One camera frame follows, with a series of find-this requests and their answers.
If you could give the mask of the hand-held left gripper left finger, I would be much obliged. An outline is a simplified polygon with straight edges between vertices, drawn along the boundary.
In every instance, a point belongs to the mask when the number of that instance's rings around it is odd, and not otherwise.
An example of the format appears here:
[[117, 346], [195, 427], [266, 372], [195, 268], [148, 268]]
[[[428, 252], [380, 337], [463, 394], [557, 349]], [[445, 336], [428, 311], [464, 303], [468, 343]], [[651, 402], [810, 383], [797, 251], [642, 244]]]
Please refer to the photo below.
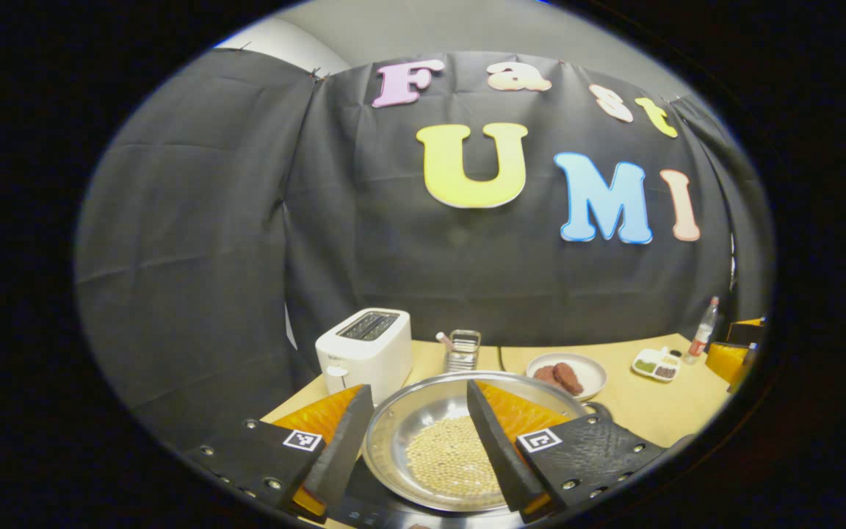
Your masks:
[[246, 422], [186, 458], [268, 508], [325, 522], [344, 496], [373, 412], [372, 388], [357, 384], [274, 422]]

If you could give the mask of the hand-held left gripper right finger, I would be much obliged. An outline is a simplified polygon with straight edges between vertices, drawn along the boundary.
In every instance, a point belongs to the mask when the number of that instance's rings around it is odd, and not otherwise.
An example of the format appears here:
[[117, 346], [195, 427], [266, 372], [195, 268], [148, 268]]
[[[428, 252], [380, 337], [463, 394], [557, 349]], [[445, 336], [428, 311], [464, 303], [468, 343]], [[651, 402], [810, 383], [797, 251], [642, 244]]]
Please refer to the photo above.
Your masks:
[[466, 398], [500, 492], [526, 523], [586, 512], [677, 456], [597, 403], [570, 418], [484, 381], [468, 381]]

